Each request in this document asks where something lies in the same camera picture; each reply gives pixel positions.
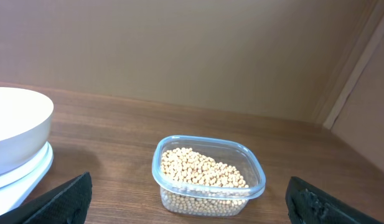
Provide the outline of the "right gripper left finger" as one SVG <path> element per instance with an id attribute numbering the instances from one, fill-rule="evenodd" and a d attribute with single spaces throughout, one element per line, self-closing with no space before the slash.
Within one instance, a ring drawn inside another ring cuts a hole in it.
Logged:
<path id="1" fill-rule="evenodd" d="M 0 216 L 0 224 L 84 224 L 92 197 L 85 172 Z"/>

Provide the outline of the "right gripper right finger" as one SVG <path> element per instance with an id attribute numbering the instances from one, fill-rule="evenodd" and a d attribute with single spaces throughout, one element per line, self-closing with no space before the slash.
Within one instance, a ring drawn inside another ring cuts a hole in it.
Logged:
<path id="1" fill-rule="evenodd" d="M 285 200 L 292 224 L 380 224 L 299 177 L 290 178 Z"/>

